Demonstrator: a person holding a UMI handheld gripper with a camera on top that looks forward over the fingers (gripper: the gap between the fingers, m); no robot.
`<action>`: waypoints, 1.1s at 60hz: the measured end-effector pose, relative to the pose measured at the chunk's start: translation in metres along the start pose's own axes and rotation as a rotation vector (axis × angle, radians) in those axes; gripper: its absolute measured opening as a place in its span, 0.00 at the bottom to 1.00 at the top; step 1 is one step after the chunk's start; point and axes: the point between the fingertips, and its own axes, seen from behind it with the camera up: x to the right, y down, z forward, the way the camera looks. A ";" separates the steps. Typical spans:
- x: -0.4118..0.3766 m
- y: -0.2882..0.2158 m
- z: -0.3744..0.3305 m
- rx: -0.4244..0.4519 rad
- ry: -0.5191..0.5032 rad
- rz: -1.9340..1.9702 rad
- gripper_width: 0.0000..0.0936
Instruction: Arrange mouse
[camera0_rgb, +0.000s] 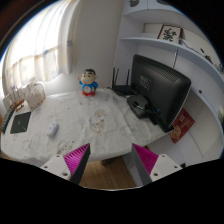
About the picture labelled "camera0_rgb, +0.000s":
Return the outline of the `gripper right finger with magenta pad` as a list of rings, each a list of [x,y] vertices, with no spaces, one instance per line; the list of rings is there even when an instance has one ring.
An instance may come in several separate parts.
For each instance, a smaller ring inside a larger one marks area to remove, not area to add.
[[[131,159],[138,186],[148,185],[182,169],[168,155],[157,155],[137,144],[132,144]]]

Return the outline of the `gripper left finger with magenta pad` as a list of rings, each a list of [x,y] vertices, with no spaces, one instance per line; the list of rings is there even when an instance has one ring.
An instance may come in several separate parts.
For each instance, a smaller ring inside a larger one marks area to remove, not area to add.
[[[90,144],[85,144],[66,155],[56,154],[41,168],[72,183],[79,184],[90,154]]]

